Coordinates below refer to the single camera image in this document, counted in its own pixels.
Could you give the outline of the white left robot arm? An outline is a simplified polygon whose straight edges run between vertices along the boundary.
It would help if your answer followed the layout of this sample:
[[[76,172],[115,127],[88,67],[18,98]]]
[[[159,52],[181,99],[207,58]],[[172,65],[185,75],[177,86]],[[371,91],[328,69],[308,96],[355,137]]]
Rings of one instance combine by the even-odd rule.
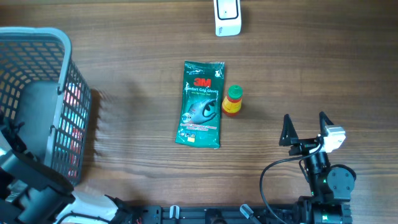
[[[1,222],[133,223],[134,211],[122,200],[76,192],[35,160],[17,134],[21,127],[1,118]]]

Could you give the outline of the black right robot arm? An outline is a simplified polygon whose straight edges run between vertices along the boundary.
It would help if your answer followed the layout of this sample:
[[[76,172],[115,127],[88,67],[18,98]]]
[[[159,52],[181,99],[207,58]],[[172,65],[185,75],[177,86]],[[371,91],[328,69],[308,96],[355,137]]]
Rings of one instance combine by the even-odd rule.
[[[356,173],[343,164],[330,164],[328,155],[338,149],[346,139],[341,126],[333,124],[324,112],[319,114],[320,134],[315,138],[300,139],[288,114],[279,141],[289,146],[290,156],[302,156],[300,166],[311,190],[311,196],[301,196],[293,205],[292,216],[287,223],[336,223],[353,222],[349,202],[354,190]]]

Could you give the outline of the red sauce bottle green cap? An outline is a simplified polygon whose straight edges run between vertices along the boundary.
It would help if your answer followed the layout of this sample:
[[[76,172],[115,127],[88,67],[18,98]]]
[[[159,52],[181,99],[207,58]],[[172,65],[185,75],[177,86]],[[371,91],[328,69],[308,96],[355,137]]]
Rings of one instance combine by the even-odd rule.
[[[243,89],[239,85],[231,85],[221,104],[223,113],[227,116],[236,116],[241,107],[243,99]]]

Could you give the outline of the green 3M gloves packet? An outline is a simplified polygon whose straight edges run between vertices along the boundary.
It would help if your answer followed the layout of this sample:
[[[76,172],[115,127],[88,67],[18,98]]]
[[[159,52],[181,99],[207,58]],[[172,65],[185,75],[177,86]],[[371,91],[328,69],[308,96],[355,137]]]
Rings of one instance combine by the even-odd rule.
[[[220,147],[223,90],[223,62],[185,62],[176,143],[213,149]]]

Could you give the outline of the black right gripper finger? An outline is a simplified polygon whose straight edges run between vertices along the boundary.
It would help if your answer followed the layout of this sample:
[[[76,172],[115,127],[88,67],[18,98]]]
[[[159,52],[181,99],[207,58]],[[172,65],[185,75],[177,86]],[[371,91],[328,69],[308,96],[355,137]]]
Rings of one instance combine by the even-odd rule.
[[[320,119],[320,131],[321,131],[321,135],[325,136],[326,132],[325,132],[325,127],[329,126],[329,125],[334,125],[334,123],[328,118],[328,116],[321,111],[319,113],[319,119]]]
[[[289,114],[284,115],[284,123],[282,132],[280,135],[279,145],[280,146],[291,146],[297,144],[299,137],[294,128],[293,122]]]

